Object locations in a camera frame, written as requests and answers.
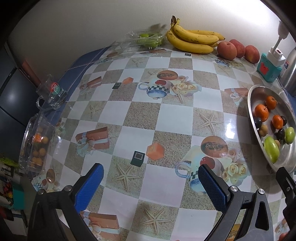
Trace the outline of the red apple middle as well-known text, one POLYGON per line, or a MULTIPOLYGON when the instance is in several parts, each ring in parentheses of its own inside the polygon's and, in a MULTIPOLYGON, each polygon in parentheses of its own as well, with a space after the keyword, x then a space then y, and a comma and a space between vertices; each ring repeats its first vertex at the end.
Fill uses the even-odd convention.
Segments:
POLYGON ((232 39, 229 42, 231 42, 237 50, 237 58, 242 58, 245 55, 245 47, 243 44, 241 44, 238 40, 232 39))

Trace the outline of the green guava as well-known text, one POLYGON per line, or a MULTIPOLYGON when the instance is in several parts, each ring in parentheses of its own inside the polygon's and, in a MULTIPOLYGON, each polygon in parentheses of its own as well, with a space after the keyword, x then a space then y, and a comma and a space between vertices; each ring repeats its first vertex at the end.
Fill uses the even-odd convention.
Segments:
POLYGON ((270 161, 273 164, 276 163, 280 156, 280 149, 275 140, 271 136, 268 136, 264 140, 263 146, 270 161))
POLYGON ((295 130, 292 126, 285 130, 285 143, 290 145, 295 140, 295 130))

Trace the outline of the glass mug with red logo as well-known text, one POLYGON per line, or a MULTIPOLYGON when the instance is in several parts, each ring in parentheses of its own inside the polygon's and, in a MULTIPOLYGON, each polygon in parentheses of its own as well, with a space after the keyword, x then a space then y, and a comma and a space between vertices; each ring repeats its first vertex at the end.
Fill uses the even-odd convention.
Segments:
POLYGON ((39 95, 36 106, 41 111, 57 110, 65 101, 67 91, 64 90, 51 74, 38 86, 36 93, 39 95))

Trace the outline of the clear tray of green fruit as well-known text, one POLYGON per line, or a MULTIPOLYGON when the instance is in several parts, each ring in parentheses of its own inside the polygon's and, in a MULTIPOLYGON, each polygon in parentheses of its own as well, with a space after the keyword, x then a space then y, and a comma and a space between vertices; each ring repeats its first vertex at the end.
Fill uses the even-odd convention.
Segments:
POLYGON ((121 52, 150 51, 160 48, 166 38, 167 25, 156 24, 148 29, 126 33, 111 45, 121 52))

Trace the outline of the brown longan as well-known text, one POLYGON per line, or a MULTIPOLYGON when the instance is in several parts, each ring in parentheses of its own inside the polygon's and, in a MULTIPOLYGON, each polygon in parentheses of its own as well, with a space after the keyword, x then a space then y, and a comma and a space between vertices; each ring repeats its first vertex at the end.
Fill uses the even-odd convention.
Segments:
POLYGON ((278 148, 280 148, 280 142, 278 140, 274 140, 274 141, 277 144, 278 148))
POLYGON ((259 134, 261 137, 265 137, 265 136, 268 134, 268 126, 262 124, 261 127, 260 127, 259 130, 258 130, 258 134, 259 134))

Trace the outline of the steel kettle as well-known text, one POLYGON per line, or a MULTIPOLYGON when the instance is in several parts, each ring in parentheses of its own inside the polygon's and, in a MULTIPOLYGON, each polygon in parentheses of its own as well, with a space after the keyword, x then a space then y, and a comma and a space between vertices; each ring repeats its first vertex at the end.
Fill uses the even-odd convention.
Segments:
POLYGON ((296 50, 294 48, 288 54, 280 73, 280 82, 282 86, 293 96, 295 95, 295 57, 296 50))

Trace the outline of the teal toy box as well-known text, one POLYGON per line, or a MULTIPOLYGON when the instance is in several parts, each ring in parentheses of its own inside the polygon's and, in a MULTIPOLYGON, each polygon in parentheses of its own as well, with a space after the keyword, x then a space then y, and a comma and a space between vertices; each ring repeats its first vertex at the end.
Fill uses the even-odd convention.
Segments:
POLYGON ((281 72, 281 66, 274 66, 271 61, 267 59, 267 54, 262 53, 257 65, 257 71, 266 82, 274 82, 281 72))

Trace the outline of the yellow banana bunch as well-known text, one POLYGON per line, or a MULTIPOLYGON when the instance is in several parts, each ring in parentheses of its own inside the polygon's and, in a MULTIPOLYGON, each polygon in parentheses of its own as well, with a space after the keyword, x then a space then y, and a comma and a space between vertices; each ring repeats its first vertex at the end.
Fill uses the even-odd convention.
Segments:
POLYGON ((180 19, 171 17, 171 27, 166 33, 166 38, 173 47, 183 52, 207 55, 214 51, 223 35, 213 31, 186 30, 180 26, 180 19))

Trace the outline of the clear box of small fruit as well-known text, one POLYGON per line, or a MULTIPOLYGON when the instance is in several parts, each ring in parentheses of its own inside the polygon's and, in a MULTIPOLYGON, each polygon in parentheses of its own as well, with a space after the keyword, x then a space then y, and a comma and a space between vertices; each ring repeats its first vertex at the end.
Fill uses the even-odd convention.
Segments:
POLYGON ((28 122, 18 164, 30 180, 44 170, 54 130, 55 127, 48 121, 43 112, 34 115, 28 122))

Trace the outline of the red apple front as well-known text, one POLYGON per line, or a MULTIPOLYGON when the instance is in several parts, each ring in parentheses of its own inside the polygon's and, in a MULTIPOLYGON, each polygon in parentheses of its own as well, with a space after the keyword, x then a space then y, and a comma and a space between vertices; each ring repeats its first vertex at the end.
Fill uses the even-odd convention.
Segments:
POLYGON ((226 60, 233 60, 237 56, 237 49, 234 44, 222 41, 217 46, 218 55, 226 60))

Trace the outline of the small mandarin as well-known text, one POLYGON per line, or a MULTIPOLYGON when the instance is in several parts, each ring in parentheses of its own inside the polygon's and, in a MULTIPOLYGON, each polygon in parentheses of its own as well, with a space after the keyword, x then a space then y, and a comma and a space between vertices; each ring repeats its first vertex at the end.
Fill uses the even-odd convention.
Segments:
POLYGON ((283 119, 278 114, 273 116, 271 122, 273 127, 277 130, 280 130, 283 127, 283 119))
POLYGON ((269 110, 273 110, 276 108, 278 102, 273 96, 268 96, 265 99, 265 105, 269 110))

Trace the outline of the steel bowl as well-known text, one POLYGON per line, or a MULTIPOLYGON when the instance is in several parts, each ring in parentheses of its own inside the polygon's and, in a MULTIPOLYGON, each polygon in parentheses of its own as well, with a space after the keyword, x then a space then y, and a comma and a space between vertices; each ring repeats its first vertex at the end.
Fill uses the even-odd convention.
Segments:
POLYGON ((292 144, 288 145, 285 143, 285 140, 279 141, 280 142, 280 156, 276 163, 272 163, 267 156, 267 153, 264 149, 263 143, 266 137, 271 136, 274 140, 276 139, 276 132, 278 131, 275 129, 272 125, 272 118, 274 115, 280 115, 285 116, 287 118, 287 124, 283 126, 282 128, 286 130, 288 127, 292 126, 295 130, 295 117, 293 115, 293 111, 289 104, 283 99, 283 97, 276 92, 274 92, 272 89, 266 86, 262 85, 254 85, 250 88, 248 91, 247 96, 247 107, 248 112, 252 124, 252 128, 254 130, 254 133, 256 135, 256 138, 258 140, 259 146, 263 152, 264 157, 266 158, 268 164, 271 166, 271 168, 274 171, 277 171, 280 167, 286 168, 288 172, 292 172, 295 169, 295 140, 292 144), (268 126, 268 134, 265 137, 261 137, 258 134, 258 130, 255 127, 254 120, 254 109, 258 104, 265 105, 265 99, 268 96, 273 96, 277 100, 277 106, 273 110, 269 110, 269 117, 265 122, 262 122, 262 124, 268 126))

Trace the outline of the large orange mandarin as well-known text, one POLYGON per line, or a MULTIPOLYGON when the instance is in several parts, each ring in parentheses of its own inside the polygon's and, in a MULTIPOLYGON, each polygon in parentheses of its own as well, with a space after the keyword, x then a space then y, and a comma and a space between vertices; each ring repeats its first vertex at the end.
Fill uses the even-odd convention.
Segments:
POLYGON ((265 122, 269 117, 269 111, 267 106, 258 104, 254 109, 254 116, 260 118, 262 122, 265 122))

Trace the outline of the red apple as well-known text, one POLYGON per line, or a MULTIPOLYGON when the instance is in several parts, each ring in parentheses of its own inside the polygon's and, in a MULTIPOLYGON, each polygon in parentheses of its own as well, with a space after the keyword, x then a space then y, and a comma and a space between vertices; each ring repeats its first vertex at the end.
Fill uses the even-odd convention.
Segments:
POLYGON ((222 41, 217 46, 218 55, 226 60, 233 60, 237 56, 237 49, 234 44, 222 41))
POLYGON ((245 47, 244 57, 248 62, 256 64, 260 60, 260 53, 256 47, 254 47, 253 45, 248 45, 245 47))
POLYGON ((229 42, 231 42, 237 50, 237 58, 242 58, 245 55, 245 47, 243 44, 241 44, 238 40, 232 39, 229 42))

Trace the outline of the red apple far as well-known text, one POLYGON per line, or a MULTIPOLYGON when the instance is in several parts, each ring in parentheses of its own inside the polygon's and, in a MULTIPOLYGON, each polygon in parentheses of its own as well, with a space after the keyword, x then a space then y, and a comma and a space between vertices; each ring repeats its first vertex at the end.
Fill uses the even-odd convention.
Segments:
POLYGON ((256 47, 254 47, 253 45, 248 45, 245 47, 244 57, 248 62, 256 64, 260 60, 260 53, 256 47))

